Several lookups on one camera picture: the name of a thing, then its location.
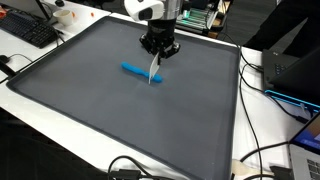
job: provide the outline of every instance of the desk surface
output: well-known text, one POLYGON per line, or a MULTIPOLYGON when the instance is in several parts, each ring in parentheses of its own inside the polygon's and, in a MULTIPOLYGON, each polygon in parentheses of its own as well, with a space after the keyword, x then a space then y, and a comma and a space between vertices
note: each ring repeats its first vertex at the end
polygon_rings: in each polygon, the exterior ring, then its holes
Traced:
MULTIPOLYGON (((110 14, 106 11, 84 7, 67 1, 65 3, 66 6, 63 8, 74 11, 76 16, 78 16, 78 19, 76 19, 75 23, 70 27, 65 28, 63 26, 57 26, 58 29, 66 34, 65 39, 69 39, 81 32, 100 17, 110 14), (92 19, 90 19, 91 16, 86 15, 91 12, 95 13, 95 17, 92 19)), ((112 14, 111 16, 132 21, 130 17, 119 14, 112 14)), ((212 42, 227 44, 179 30, 177 30, 177 32, 212 42)), ((0 38, 6 39, 7 42, 5 43, 6 46, 0 47, 2 54, 10 56, 15 53, 21 53, 33 60, 41 57, 56 46, 55 43, 52 43, 44 49, 38 49, 3 31, 0 31, 0 38)), ((255 64, 261 63, 261 52, 244 48, 243 54, 249 62, 255 64)), ((17 56, 11 60, 9 66, 14 70, 18 70, 28 63, 27 60, 17 56)), ((254 70, 247 68, 244 77, 251 85, 261 88, 261 75, 254 70)), ((0 72, 0 79, 4 78, 5 75, 0 72)), ((301 124, 284 114, 275 103, 262 96, 260 93, 249 89, 245 85, 243 85, 242 90, 244 101, 253 127, 257 133, 260 146, 289 140, 302 127, 301 124)), ((182 175, 177 174, 165 165, 132 150, 117 141, 55 111, 45 108, 40 104, 15 94, 6 87, 5 83, 0 84, 0 106, 99 169, 106 170, 115 157, 128 155, 145 164, 150 169, 150 173, 154 175, 164 175, 178 179, 183 178, 182 175)), ((285 108, 293 114, 301 115, 302 113, 299 108, 291 105, 285 105, 285 108)), ((238 96, 233 138, 233 159, 240 159, 243 155, 253 149, 256 149, 255 141, 238 96)), ((289 166, 287 154, 288 152, 285 146, 264 151, 262 153, 264 167, 268 169, 270 165, 289 166)), ((258 167, 259 165, 257 156, 252 156, 252 158, 248 159, 246 162, 253 167, 258 167)), ((119 161, 116 164, 116 167, 133 168, 134 166, 130 162, 123 160, 119 161)))

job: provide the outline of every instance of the gray tray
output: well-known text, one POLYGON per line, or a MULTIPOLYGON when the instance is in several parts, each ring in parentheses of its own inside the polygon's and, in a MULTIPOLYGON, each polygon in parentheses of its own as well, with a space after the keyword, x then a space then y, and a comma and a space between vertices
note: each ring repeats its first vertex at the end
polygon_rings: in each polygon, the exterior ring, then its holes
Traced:
POLYGON ((146 31, 102 18, 7 86, 190 179, 228 179, 238 49, 176 34, 180 52, 163 61, 163 82, 149 85, 120 66, 149 69, 153 56, 138 41, 146 31))

